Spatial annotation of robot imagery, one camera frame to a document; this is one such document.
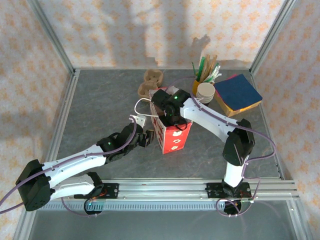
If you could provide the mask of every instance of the marble-patterned surface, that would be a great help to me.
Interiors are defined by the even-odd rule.
[[[64,129],[58,159],[75,154],[95,144],[101,138],[119,132],[129,123],[129,115],[135,114],[137,90],[143,82],[145,70],[81,70],[71,108]],[[250,80],[248,70],[222,70],[219,81],[233,74],[244,74]],[[192,70],[164,70],[163,86],[193,74]],[[190,79],[175,84],[190,90]],[[210,108],[222,113],[213,100]],[[141,102],[137,110],[149,113],[150,107]],[[251,122],[252,128],[266,133],[262,112],[259,107],[234,116]],[[150,118],[145,129],[152,128]],[[256,145],[251,156],[271,152],[270,144],[255,135]],[[147,148],[137,147],[122,159],[94,168],[101,178],[214,178],[225,174],[226,161],[222,156],[224,143],[211,132],[194,123],[184,149],[162,155],[155,139]],[[279,172],[274,158],[252,162],[246,177],[278,178]]]

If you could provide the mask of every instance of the pen holder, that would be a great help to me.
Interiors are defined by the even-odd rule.
[[[192,93],[193,93],[193,95],[196,95],[196,94],[197,94],[197,89],[198,89],[199,84],[200,84],[200,82],[198,82],[197,80],[194,80],[193,86],[192,86]]]

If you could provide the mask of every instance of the wall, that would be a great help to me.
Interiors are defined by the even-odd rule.
[[[251,66],[284,0],[40,0],[76,68]]]
[[[279,154],[320,236],[320,2],[299,0],[254,76]]]
[[[0,5],[0,199],[26,163],[44,159],[69,74],[26,0]],[[1,210],[19,204],[16,192]],[[0,216],[1,239],[14,236],[22,207]]]

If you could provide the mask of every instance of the white symbol on box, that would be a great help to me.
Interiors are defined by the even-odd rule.
[[[177,137],[180,136],[182,134],[182,131],[174,131],[172,136]]]

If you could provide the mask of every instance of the robotic arm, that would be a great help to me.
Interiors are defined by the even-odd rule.
[[[43,164],[40,164],[37,159],[30,161],[16,181],[16,185],[31,175],[47,169],[52,170],[39,175],[18,188],[25,209],[34,211],[50,200],[66,196],[82,195],[90,198],[98,196],[104,185],[95,172],[89,172],[82,176],[72,176],[119,160],[138,145],[147,147],[154,139],[155,132],[153,130],[147,130],[144,133],[143,127],[137,124],[133,139],[126,147],[111,154],[101,155],[101,153],[112,152],[123,146],[129,140],[133,131],[134,124],[130,123],[124,127],[122,132],[115,132],[99,140],[91,147],[71,156]]]
[[[183,90],[178,90],[170,95],[159,89],[154,93],[152,103],[165,112],[166,120],[172,125],[178,125],[189,119],[215,134],[225,143],[222,155],[227,161],[226,171],[222,180],[222,190],[227,197],[238,197],[239,188],[242,185],[242,173],[244,163],[248,159],[255,145],[252,132],[245,131],[211,117],[193,102],[190,94]],[[198,102],[201,107],[214,115],[225,119],[228,123],[251,128],[249,121],[242,119],[237,121],[228,118],[212,110],[211,108]]]

